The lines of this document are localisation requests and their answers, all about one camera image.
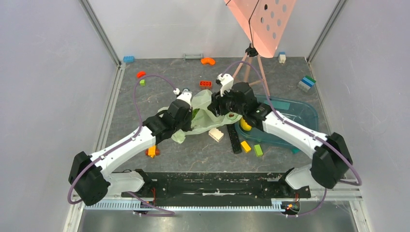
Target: metal corner post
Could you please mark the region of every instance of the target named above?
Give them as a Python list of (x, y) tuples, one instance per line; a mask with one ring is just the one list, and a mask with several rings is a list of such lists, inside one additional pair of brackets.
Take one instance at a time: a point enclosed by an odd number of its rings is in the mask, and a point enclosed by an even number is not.
[(100, 37), (102, 43), (104, 44), (105, 48), (107, 49), (108, 53), (111, 56), (111, 59), (113, 62), (117, 65), (117, 67), (120, 66), (121, 61), (118, 58), (117, 54), (115, 53), (115, 50), (113, 48), (113, 45), (110, 43), (110, 40), (108, 39), (106, 33), (104, 32), (103, 27), (101, 26), (100, 22), (98, 21), (97, 16), (95, 15), (90, 3), (88, 0), (78, 0), (83, 7), (84, 11), (86, 12), (88, 18), (90, 19), (90, 22), (92, 23), (93, 27), (95, 28), (98, 36)]
[(340, 12), (342, 11), (343, 7), (347, 3), (348, 0), (339, 0), (336, 3), (335, 8), (333, 9), (332, 13), (330, 14), (329, 19), (327, 20), (326, 24), (324, 25), (324, 28), (322, 32), (320, 33), (315, 45), (312, 48), (312, 51), (310, 52), (309, 56), (306, 58), (306, 61), (308, 64), (312, 62), (312, 60), (315, 58), (316, 54), (318, 53), (324, 39), (327, 37), (330, 29), (333, 27), (333, 24), (336, 22), (337, 18), (340, 15)]

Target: robotic arm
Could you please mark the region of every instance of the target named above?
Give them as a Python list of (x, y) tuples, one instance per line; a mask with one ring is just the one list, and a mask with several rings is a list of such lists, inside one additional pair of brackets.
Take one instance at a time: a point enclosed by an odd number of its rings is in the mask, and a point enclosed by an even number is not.
[[(349, 169), (343, 160), (321, 142), (327, 141), (352, 164), (344, 139), (339, 134), (328, 136), (310, 130), (286, 118), (279, 111), (274, 112), (271, 106), (256, 100), (248, 83), (234, 84), (234, 79), (229, 74), (219, 75), (216, 82), (221, 88), (219, 92), (212, 94), (212, 101), (208, 106), (208, 110), (215, 116), (229, 112), (240, 114), (250, 126), (286, 140), (312, 159), (310, 165), (290, 169), (282, 177), (290, 188), (300, 189), (317, 182), (327, 189), (332, 189)], [(115, 144), (90, 156), (84, 152), (75, 156), (69, 177), (70, 184), (74, 183), (86, 166), (96, 159), (101, 159), (84, 172), (74, 187), (86, 205), (97, 203), (107, 194), (137, 192), (144, 184), (139, 173), (113, 171), (135, 154), (171, 138), (177, 130), (191, 130), (192, 93), (188, 90), (180, 93), (177, 90), (175, 94), (176, 100), (166, 111), (159, 112), (143, 122), (138, 135), (138, 130), (135, 130)], [(104, 155), (110, 150), (113, 151), (109, 156)]]

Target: orange curved toy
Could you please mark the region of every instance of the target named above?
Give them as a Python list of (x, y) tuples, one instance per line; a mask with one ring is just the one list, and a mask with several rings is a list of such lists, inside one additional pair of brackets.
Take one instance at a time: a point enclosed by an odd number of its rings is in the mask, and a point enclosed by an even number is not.
[(206, 65), (206, 64), (214, 65), (216, 62), (215, 62), (215, 60), (212, 59), (212, 58), (205, 57), (205, 58), (201, 59), (201, 63), (202, 63), (203, 65)]

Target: yellow ball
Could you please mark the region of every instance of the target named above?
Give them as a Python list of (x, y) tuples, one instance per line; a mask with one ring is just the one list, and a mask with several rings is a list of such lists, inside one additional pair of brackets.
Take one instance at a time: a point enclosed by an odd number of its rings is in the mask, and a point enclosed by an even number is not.
[(239, 123), (244, 131), (250, 131), (252, 129), (252, 127), (248, 125), (243, 118), (241, 118)]

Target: white block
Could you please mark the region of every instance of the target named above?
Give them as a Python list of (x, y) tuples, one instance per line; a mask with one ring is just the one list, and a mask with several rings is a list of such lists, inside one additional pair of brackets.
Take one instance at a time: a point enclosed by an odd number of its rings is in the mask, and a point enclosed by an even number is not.
[(219, 143), (219, 141), (222, 139), (223, 137), (223, 133), (216, 129), (216, 128), (212, 128), (209, 132), (208, 132), (209, 136), (211, 136), (213, 139), (215, 139), (215, 141), (217, 141)]
[(284, 64), (286, 61), (286, 55), (280, 54), (279, 55), (279, 64)]

